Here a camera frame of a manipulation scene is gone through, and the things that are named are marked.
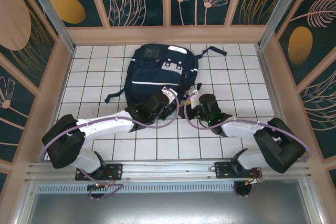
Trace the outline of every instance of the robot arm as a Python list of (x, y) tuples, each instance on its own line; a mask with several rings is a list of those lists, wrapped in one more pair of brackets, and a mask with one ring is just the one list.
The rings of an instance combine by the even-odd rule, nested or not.
[[(189, 119), (197, 117), (206, 122), (209, 127), (223, 123), (213, 128), (212, 132), (222, 137), (240, 137), (257, 143), (258, 148), (243, 149), (232, 159), (232, 168), (237, 173), (241, 169), (249, 170), (255, 167), (271, 167), (279, 173), (284, 173), (305, 153), (306, 149), (287, 135), (258, 123), (251, 125), (238, 119), (236, 121), (232, 115), (222, 113), (213, 94), (199, 96), (195, 89), (189, 91), (189, 95), (192, 93), (194, 95), (191, 98), (191, 105), (187, 107)], [(293, 134), (279, 118), (273, 118), (267, 124)]]
[(134, 106), (129, 106), (125, 110), (114, 115), (103, 116), (94, 119), (74, 119), (71, 114), (63, 116), (42, 138), (44, 145), (49, 143), (55, 136), (66, 129), (76, 125), (97, 122), (93, 125), (86, 124), (77, 130), (63, 135), (58, 141), (48, 147), (47, 152), (54, 168), (73, 166), (83, 169), (92, 177), (99, 178), (106, 170), (106, 165), (97, 152), (92, 152), (88, 143), (94, 139), (116, 133), (133, 132), (145, 128), (130, 120), (118, 119), (130, 118), (140, 123), (150, 125), (156, 122), (162, 112), (174, 101), (173, 90), (163, 89), (162, 93), (157, 93), (147, 102), (140, 102)]

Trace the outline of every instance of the reflective stripe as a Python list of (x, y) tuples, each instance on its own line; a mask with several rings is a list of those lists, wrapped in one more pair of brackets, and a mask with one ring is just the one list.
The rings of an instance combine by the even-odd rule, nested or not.
[(141, 82), (141, 81), (132, 81), (133, 84), (147, 84), (147, 85), (172, 85), (178, 86), (176, 83), (158, 83), (158, 82)]

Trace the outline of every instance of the backpack handle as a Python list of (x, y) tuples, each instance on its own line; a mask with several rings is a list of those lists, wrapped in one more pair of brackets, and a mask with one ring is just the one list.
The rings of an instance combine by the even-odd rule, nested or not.
[(204, 55), (206, 52), (208, 52), (209, 50), (212, 50), (213, 52), (217, 52), (218, 54), (221, 54), (221, 55), (224, 55), (224, 56), (227, 55), (227, 52), (226, 52), (226, 51), (221, 50), (221, 49), (219, 49), (219, 48), (217, 48), (217, 47), (210, 46), (210, 47), (208, 47), (207, 49), (203, 50), (203, 53), (202, 53), (202, 54), (200, 54), (200, 55), (196, 55), (196, 58), (197, 58), (197, 59), (201, 59), (201, 58), (203, 57), (203, 55)]

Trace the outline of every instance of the metal plate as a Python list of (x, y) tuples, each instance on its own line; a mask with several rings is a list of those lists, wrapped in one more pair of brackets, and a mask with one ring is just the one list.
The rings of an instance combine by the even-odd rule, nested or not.
[[(107, 167), (106, 172), (98, 180), (109, 182), (111, 180), (110, 174), (112, 174), (114, 180), (116, 181), (121, 180), (122, 164), (106, 164), (106, 167)], [(79, 169), (76, 169), (75, 180), (76, 181), (91, 181)]]
[(215, 163), (216, 178), (253, 178), (253, 172), (251, 170), (242, 170), (241, 175), (237, 175), (231, 168), (231, 162), (216, 162)]

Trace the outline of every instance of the cable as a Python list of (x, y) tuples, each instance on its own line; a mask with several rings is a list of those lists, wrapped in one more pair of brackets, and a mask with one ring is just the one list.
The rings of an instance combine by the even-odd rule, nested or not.
[(122, 119), (122, 120), (127, 120), (127, 121), (131, 121), (133, 123), (136, 123), (140, 126), (143, 126), (145, 128), (151, 128), (151, 129), (161, 129), (161, 128), (164, 128), (164, 127), (167, 127), (168, 125), (171, 125), (176, 119), (177, 119), (177, 116), (178, 116), (178, 112), (180, 110), (180, 103), (179, 103), (179, 99), (177, 98), (177, 96), (175, 95), (174, 92), (172, 92), (172, 94), (174, 95), (174, 98), (175, 98), (175, 101), (176, 101), (176, 114), (174, 116), (173, 119), (171, 119), (168, 123), (164, 124), (164, 125), (161, 125), (161, 126), (150, 126), (150, 125), (146, 125), (144, 123), (141, 123), (137, 120), (134, 120), (133, 118), (127, 118), (125, 116), (110, 116), (108, 118), (101, 118), (101, 119), (97, 119), (97, 120), (92, 120), (90, 122), (87, 122), (87, 123), (83, 123), (83, 124), (80, 124), (80, 125), (77, 125), (77, 126), (74, 126), (74, 127), (71, 127), (61, 133), (59, 133), (57, 136), (55, 136), (52, 140), (50, 140), (49, 143), (47, 143), (41, 150), (39, 156), (38, 156), (38, 161), (39, 162), (45, 162), (43, 160), (43, 157), (44, 157), (44, 154), (46, 152), (46, 150), (49, 148), (50, 145), (52, 145), (54, 142), (56, 142), (61, 136), (64, 136), (65, 134), (71, 132), (71, 131), (74, 131), (74, 130), (77, 130), (79, 128), (82, 128), (84, 126), (88, 127), (88, 126), (91, 126), (91, 125), (94, 125), (96, 123), (101, 123), (101, 122), (105, 122), (105, 121), (110, 121), (110, 120), (118, 120), (118, 119)]
[(226, 124), (226, 123), (248, 123), (248, 124), (252, 124), (252, 125), (261, 125), (261, 126), (264, 126), (264, 127), (267, 127), (267, 128), (270, 128), (274, 131), (278, 131), (278, 132), (281, 132), (282, 134), (284, 135), (287, 135), (289, 137), (291, 137), (292, 139), (296, 140), (299, 144), (301, 144), (305, 149), (306, 149), (306, 152), (308, 153), (307, 157), (304, 157), (302, 159), (299, 159), (297, 162), (305, 162), (307, 161), (310, 157), (311, 157), (311, 150), (310, 148), (301, 140), (299, 139), (298, 137), (296, 137), (295, 135), (283, 130), (283, 129), (280, 129), (278, 127), (275, 127), (275, 126), (272, 126), (272, 125), (268, 125), (266, 123), (261, 123), (261, 122), (252, 122), (252, 121), (248, 121), (248, 120), (244, 120), (244, 119), (234, 119), (234, 120), (228, 120), (228, 121), (224, 121), (224, 122), (221, 122), (221, 123), (218, 123), (216, 125), (213, 125), (213, 126), (210, 126), (210, 127), (206, 127), (206, 128), (201, 128), (201, 127), (198, 127), (194, 124), (192, 124), (192, 122), (189, 120), (189, 118), (186, 116), (187, 115), (187, 106), (186, 104), (188, 103), (188, 101), (190, 101), (190, 98), (192, 96), (194, 96), (195, 93), (192, 93), (188, 98), (187, 100), (185, 101), (185, 104), (183, 106), (183, 112), (184, 112), (184, 115), (185, 115), (185, 119), (187, 120), (187, 122), (192, 126), (194, 127), (195, 129), (198, 129), (198, 130), (211, 130), (211, 129), (214, 129), (216, 127), (219, 127), (219, 126), (222, 126), (223, 124)]

